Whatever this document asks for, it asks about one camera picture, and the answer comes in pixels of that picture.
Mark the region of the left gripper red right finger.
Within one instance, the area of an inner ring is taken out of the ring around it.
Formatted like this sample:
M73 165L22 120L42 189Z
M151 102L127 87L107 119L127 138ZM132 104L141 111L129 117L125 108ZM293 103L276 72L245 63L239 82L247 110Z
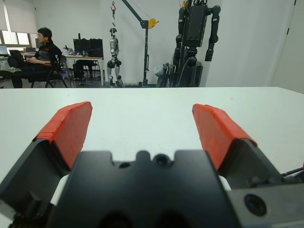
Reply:
M224 110L194 104L192 113L203 150L232 189L286 184L256 141Z

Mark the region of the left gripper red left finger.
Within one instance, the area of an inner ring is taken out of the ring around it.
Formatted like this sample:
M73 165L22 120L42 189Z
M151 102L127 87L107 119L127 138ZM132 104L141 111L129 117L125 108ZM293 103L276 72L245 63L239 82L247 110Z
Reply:
M0 184L3 215L36 215L81 152L92 114L90 102L59 109L33 138Z

